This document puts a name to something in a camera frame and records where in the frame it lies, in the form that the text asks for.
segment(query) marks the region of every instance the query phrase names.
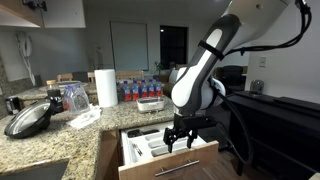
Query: open drawer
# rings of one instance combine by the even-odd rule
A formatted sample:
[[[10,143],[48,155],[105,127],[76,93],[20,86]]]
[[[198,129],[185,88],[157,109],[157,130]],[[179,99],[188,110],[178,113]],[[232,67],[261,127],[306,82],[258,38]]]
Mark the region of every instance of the open drawer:
[[[172,122],[121,131],[124,166],[119,179],[170,179],[214,163],[218,142],[206,143],[198,137],[188,149],[187,139],[179,139],[173,152],[162,141],[164,129]]]

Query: robotic arm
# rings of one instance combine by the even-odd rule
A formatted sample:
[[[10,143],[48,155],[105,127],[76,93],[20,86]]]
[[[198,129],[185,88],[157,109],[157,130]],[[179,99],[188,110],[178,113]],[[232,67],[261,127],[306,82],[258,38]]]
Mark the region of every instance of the robotic arm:
[[[303,0],[297,0],[297,2],[300,10],[305,9],[302,7],[307,7]],[[196,114],[198,110],[221,103],[217,94],[219,91],[223,94],[224,87],[218,80],[210,79],[215,63],[222,60],[224,55],[230,53],[234,47],[262,36],[289,3],[290,0],[232,0],[230,2],[224,15],[211,26],[200,41],[191,62],[186,68],[179,70],[178,80],[172,90],[172,101],[175,104],[174,127],[167,128],[164,134],[164,142],[168,145],[169,152],[172,152],[172,145],[177,139],[187,136],[187,146],[190,148],[193,139],[197,137],[198,129],[217,124],[212,117]],[[282,46],[257,46],[242,50],[257,51],[275,48],[282,48]]]

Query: dish towel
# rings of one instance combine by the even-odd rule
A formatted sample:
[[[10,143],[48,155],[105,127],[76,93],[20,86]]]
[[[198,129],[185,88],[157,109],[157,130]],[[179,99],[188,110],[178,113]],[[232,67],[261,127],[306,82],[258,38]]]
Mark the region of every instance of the dish towel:
[[[93,106],[92,104],[90,104],[90,111],[79,115],[76,119],[67,122],[67,124],[69,124],[74,128],[81,129],[93,123],[94,121],[98,120],[100,116],[101,116],[100,106],[98,105]]]

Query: wall-mounted phone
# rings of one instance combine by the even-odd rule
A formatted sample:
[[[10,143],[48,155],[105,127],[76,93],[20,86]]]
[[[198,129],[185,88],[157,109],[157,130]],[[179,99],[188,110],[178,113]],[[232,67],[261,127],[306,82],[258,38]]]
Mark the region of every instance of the wall-mounted phone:
[[[23,59],[23,62],[28,70],[31,82],[35,85],[34,75],[32,74],[31,65],[30,65],[30,56],[32,54],[32,41],[30,36],[26,32],[18,32],[16,35],[18,48]]]

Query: paper towel roll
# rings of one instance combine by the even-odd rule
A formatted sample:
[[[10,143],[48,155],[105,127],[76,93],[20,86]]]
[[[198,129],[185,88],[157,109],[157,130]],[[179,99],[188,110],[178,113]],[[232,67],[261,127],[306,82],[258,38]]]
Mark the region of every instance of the paper towel roll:
[[[117,85],[114,69],[95,70],[97,94],[100,107],[118,104]]]

